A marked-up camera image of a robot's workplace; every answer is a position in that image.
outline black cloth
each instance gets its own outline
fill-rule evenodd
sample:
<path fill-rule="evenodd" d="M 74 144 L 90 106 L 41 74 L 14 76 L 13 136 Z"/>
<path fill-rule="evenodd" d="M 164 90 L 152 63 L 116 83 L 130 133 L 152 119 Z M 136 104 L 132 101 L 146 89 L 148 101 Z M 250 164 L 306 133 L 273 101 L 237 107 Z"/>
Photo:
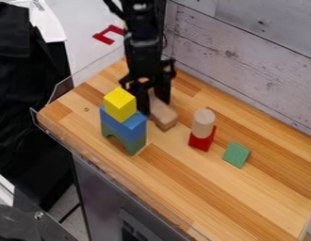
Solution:
<path fill-rule="evenodd" d="M 33 124 L 29 108 L 43 108 L 69 75 L 63 43 L 46 44 L 27 8 L 0 3 L 0 172 L 39 199 L 70 176 L 71 157 Z"/>

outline green cube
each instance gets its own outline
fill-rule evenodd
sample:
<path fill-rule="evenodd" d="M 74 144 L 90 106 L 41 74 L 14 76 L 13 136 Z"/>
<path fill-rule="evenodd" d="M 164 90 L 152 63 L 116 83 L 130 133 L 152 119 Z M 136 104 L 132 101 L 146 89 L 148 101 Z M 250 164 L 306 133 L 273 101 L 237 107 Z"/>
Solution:
<path fill-rule="evenodd" d="M 251 151 L 249 149 L 233 141 L 229 143 L 222 159 L 241 169 L 250 153 Z"/>

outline yellow cube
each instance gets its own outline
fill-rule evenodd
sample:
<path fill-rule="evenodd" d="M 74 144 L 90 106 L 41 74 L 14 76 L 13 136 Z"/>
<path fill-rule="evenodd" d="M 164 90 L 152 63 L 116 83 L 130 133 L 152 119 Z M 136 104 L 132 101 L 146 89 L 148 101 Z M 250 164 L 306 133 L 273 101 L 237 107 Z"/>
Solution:
<path fill-rule="evenodd" d="M 118 122 L 124 122 L 137 112 L 136 97 L 117 87 L 104 97 L 106 112 Z"/>

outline red block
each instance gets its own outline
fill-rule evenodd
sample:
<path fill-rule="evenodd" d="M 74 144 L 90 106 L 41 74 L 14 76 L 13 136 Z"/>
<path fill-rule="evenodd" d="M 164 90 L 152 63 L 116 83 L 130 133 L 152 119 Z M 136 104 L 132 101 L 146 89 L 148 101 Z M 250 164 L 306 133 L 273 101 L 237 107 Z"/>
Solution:
<path fill-rule="evenodd" d="M 216 125 L 213 127 L 213 131 L 211 132 L 211 135 L 207 138 L 198 138 L 194 136 L 192 133 L 190 133 L 190 138 L 189 138 L 189 146 L 193 148 L 197 148 L 199 150 L 202 150 L 204 152 L 208 152 L 211 143 L 214 140 L 216 133 Z"/>
<path fill-rule="evenodd" d="M 108 45 L 112 44 L 114 42 L 114 40 L 105 37 L 105 34 L 108 32 L 113 32 L 113 33 L 117 33 L 120 35 L 123 35 L 123 29 L 119 28 L 118 26 L 115 25 L 110 25 L 107 29 L 103 30 L 101 33 L 99 34 L 95 34 L 93 37 L 99 41 L 102 41 Z"/>

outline wooden table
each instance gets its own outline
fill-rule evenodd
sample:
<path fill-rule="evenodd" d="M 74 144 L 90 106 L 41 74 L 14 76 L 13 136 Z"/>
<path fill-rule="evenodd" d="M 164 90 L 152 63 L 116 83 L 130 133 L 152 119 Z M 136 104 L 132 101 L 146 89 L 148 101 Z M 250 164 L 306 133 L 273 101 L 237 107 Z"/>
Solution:
<path fill-rule="evenodd" d="M 103 96 L 126 73 L 124 60 L 110 66 L 42 109 L 39 122 L 196 239 L 300 237 L 311 214 L 311 137 L 178 71 L 179 122 L 163 133 L 149 121 L 146 147 L 128 156 L 101 136 L 99 117 Z M 208 153 L 188 146 L 199 108 L 217 115 Z M 230 141 L 252 150 L 243 169 L 221 160 Z"/>

